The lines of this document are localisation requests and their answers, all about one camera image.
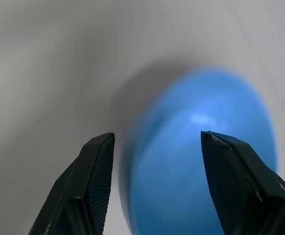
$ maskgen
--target textured grip pad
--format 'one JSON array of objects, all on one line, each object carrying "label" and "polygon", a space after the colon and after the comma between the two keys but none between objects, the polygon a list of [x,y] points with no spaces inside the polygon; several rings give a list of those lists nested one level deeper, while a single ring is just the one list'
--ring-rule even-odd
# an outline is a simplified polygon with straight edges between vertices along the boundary
[{"label": "textured grip pad", "polygon": [[114,137],[100,148],[85,194],[85,204],[95,235],[103,234],[111,192]]}]

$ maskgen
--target blue ball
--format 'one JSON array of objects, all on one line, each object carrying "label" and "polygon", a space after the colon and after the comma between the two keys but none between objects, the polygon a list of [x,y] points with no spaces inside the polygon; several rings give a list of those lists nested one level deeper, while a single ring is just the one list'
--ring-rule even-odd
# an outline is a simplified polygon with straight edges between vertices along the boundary
[{"label": "blue ball", "polygon": [[249,143],[277,171],[271,117],[238,75],[192,72],[171,86],[130,136],[128,210],[134,235],[222,235],[205,175],[200,131]]}]

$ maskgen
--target white surface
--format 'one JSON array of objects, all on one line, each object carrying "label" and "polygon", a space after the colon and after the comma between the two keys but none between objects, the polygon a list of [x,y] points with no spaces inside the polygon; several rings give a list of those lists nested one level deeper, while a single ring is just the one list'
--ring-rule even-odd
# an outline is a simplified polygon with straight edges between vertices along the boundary
[{"label": "white surface", "polygon": [[105,235],[130,234],[119,156],[139,110],[178,75],[250,79],[276,125],[285,179],[285,1],[0,0],[0,235],[27,234],[91,137],[117,137]]}]

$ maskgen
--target white background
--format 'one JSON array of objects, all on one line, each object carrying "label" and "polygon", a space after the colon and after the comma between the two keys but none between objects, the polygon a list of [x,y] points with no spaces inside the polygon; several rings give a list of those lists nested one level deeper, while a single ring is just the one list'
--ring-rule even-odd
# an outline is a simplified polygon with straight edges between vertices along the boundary
[{"label": "white background", "polygon": [[116,133],[105,235],[133,119],[179,75],[248,77],[274,118],[285,179],[285,0],[0,0],[0,235],[27,234],[82,145]]}]

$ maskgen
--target blue sphere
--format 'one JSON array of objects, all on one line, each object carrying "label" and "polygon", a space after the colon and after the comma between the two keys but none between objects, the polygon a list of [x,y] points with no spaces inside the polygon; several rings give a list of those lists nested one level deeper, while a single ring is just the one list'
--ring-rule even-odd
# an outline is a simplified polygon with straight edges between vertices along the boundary
[{"label": "blue sphere", "polygon": [[238,75],[192,72],[171,86],[130,136],[128,210],[134,235],[222,235],[205,175],[200,131],[249,143],[277,171],[271,117]]}]

